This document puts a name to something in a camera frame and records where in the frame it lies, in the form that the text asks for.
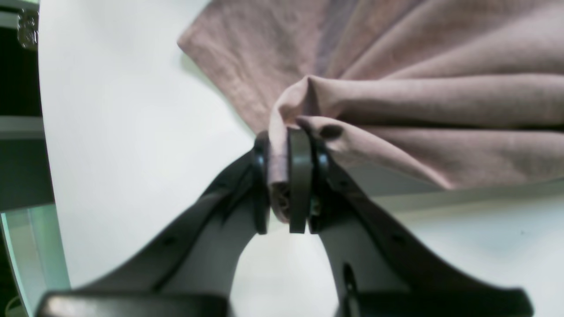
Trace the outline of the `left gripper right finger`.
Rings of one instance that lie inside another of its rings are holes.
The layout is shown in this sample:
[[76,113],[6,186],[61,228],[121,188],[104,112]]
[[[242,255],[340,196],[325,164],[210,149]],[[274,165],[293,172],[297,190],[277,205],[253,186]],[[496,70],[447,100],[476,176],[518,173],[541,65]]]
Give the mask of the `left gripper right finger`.
[[309,228],[326,251],[337,317],[531,317],[519,288],[450,265],[374,203],[324,143],[288,129],[290,232]]

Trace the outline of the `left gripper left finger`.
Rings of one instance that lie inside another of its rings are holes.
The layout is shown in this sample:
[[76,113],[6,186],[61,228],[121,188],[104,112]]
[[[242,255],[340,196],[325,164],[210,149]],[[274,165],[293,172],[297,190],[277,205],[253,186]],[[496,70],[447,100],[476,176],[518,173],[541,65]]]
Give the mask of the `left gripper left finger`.
[[72,291],[47,293],[37,317],[231,317],[239,258],[266,234],[268,135],[131,259]]

